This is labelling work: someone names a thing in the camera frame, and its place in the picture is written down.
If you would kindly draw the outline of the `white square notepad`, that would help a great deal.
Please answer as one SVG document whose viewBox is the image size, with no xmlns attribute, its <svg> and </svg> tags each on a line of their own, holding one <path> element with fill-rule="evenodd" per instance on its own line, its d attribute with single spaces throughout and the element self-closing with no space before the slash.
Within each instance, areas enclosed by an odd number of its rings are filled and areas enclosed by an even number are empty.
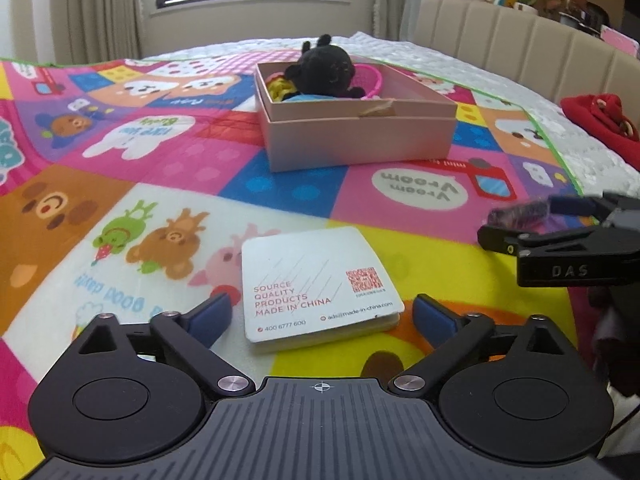
<svg viewBox="0 0 640 480">
<path fill-rule="evenodd" d="M 255 237 L 242 246 L 245 337 L 258 352 L 360 337 L 405 305 L 354 226 Z"/>
</svg>

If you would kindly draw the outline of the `pink plastic net scoop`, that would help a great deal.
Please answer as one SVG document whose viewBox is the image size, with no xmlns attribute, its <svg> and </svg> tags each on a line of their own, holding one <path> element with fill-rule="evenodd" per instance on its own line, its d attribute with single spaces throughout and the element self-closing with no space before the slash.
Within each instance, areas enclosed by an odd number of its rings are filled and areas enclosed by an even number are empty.
<svg viewBox="0 0 640 480">
<path fill-rule="evenodd" d="M 355 75 L 352 77 L 352 88 L 363 90 L 363 99 L 372 99 L 380 94 L 383 75 L 375 64 L 356 63 Z"/>
</svg>

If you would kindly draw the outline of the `black plush toy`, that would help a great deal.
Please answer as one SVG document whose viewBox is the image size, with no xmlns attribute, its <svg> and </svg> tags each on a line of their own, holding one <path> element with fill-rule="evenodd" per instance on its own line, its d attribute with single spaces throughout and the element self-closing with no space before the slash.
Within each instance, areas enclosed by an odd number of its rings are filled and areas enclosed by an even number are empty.
<svg viewBox="0 0 640 480">
<path fill-rule="evenodd" d="M 349 54 L 332 44 L 332 36 L 321 35 L 313 47 L 303 43 L 297 62 L 288 66 L 284 76 L 299 94 L 339 99 L 362 99 L 366 92 L 353 87 L 356 68 Z"/>
</svg>

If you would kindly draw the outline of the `blue white tissue pack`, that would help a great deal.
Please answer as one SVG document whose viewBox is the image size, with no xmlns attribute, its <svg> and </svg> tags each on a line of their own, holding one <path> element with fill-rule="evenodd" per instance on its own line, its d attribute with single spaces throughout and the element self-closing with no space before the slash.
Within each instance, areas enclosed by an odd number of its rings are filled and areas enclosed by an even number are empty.
<svg viewBox="0 0 640 480">
<path fill-rule="evenodd" d="M 322 94 L 305 94 L 305 93 L 290 93 L 283 100 L 283 103 L 294 102 L 312 102 L 312 101 L 332 101 L 336 100 L 336 96 L 322 96 Z"/>
</svg>

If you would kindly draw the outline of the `pink yellow pudding cup toy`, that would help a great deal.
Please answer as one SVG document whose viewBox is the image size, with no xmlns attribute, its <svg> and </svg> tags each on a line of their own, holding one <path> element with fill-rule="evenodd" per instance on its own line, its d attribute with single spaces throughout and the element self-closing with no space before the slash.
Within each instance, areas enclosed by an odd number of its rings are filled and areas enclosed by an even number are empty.
<svg viewBox="0 0 640 480">
<path fill-rule="evenodd" d="M 285 77 L 284 73 L 275 73 L 265 79 L 265 85 L 272 102 L 283 102 L 299 95 L 293 81 Z"/>
</svg>

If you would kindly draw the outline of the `beige padded headboard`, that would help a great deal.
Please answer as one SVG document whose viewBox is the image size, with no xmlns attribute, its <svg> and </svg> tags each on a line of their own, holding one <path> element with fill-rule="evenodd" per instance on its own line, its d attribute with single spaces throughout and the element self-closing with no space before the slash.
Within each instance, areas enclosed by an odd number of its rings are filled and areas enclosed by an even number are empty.
<svg viewBox="0 0 640 480">
<path fill-rule="evenodd" d="M 612 93 L 639 121 L 639 61 L 531 13 L 474 0 L 421 0 L 413 42 L 506 77 L 552 102 Z"/>
</svg>

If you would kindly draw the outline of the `pink cardboard box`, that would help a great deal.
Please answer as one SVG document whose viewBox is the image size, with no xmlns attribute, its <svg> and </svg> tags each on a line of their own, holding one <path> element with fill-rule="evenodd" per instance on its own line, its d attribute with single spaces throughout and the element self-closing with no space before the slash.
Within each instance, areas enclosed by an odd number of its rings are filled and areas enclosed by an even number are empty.
<svg viewBox="0 0 640 480">
<path fill-rule="evenodd" d="M 457 103 L 395 67 L 375 63 L 380 95 L 370 100 L 274 102 L 266 78 L 285 62 L 255 68 L 256 103 L 269 169 L 442 159 L 457 125 Z"/>
</svg>

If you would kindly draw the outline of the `colourful cartoon play mat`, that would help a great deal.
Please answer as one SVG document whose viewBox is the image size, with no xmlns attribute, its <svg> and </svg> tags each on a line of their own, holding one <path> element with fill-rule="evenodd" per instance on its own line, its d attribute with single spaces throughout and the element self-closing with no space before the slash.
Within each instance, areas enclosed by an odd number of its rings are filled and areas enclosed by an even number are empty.
<svg viewBox="0 0 640 480">
<path fill-rule="evenodd" d="M 256 235 L 356 226 L 405 302 L 425 292 L 504 324 L 540 312 L 588 351 L 582 294 L 518 287 L 513 261 L 475 241 L 495 206 L 581 191 L 528 115 L 483 112 L 462 84 L 453 96 L 429 86 L 458 106 L 443 162 L 275 174 L 254 73 L 296 54 L 251 47 L 153 62 L 2 63 L 3 478 L 22 478 L 41 462 L 28 400 L 99 313 L 140 323 L 225 292 L 233 318 L 215 351 L 255 380 L 387 380 L 430 352 L 409 313 L 386 333 L 254 351 L 244 334 L 239 251 Z"/>
</svg>

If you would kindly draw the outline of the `beige curtain left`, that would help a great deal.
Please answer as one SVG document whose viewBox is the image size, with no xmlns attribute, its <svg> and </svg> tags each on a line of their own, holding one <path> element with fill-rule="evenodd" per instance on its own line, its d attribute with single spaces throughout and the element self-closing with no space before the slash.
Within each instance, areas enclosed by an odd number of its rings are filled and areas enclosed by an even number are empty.
<svg viewBox="0 0 640 480">
<path fill-rule="evenodd" d="M 142 0 L 1 0 L 2 58 L 74 65 L 142 50 Z"/>
</svg>

